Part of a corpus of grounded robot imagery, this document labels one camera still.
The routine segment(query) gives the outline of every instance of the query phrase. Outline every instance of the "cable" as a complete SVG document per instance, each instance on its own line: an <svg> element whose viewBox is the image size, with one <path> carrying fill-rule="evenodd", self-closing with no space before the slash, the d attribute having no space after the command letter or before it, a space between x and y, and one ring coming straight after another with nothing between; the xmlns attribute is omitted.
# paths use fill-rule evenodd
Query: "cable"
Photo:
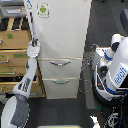
<svg viewBox="0 0 128 128"><path fill-rule="evenodd" d="M118 123L118 113L115 113L114 110L115 110L116 107L113 107L113 112L112 114L108 117L105 125L104 125L104 128L107 128L107 126L111 127L111 128L114 128L114 126Z"/></svg>
<svg viewBox="0 0 128 128"><path fill-rule="evenodd" d="M98 46L97 44L92 44L92 45L91 45L91 51L92 51L92 53L94 54L93 46L96 46L96 48L99 48L99 46Z"/></svg>
<svg viewBox="0 0 128 128"><path fill-rule="evenodd" d="M92 89L92 83L89 80L84 80L84 81L90 83L91 86L90 86L89 90L87 90L87 91L82 91L80 86L79 86L79 91L82 92L82 93L88 93Z"/></svg>
<svg viewBox="0 0 128 128"><path fill-rule="evenodd" d="M125 94L124 94L124 97L123 97L123 99L122 99L122 102L121 102L121 118L120 118L120 122L119 122L119 127L118 128L120 128L120 126L121 126L121 122L122 122L122 107L123 107L123 103L124 103L124 98L126 97L126 95L128 94L128 91L126 91L125 92Z"/></svg>

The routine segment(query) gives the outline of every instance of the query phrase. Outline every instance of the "white robot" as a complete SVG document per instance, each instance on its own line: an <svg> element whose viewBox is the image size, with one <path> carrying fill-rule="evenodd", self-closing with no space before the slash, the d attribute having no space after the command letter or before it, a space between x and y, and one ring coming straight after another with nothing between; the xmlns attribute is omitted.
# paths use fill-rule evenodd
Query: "white robot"
<svg viewBox="0 0 128 128"><path fill-rule="evenodd" d="M128 10L120 20L128 34ZM111 47L96 48L92 69L94 94L102 103L115 105L128 91L128 37L114 34Z"/></svg>

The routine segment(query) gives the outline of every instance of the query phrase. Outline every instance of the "white drawer unit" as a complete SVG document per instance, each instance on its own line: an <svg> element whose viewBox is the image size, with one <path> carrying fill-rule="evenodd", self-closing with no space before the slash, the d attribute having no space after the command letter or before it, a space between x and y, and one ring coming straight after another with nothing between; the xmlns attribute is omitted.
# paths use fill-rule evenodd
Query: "white drawer unit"
<svg viewBox="0 0 128 128"><path fill-rule="evenodd" d="M79 77L82 59L39 60L42 78Z"/></svg>
<svg viewBox="0 0 128 128"><path fill-rule="evenodd" d="M92 0L23 1L41 44L38 60L47 98L76 98Z"/></svg>
<svg viewBox="0 0 128 128"><path fill-rule="evenodd" d="M47 99L77 98L78 79L44 79Z"/></svg>

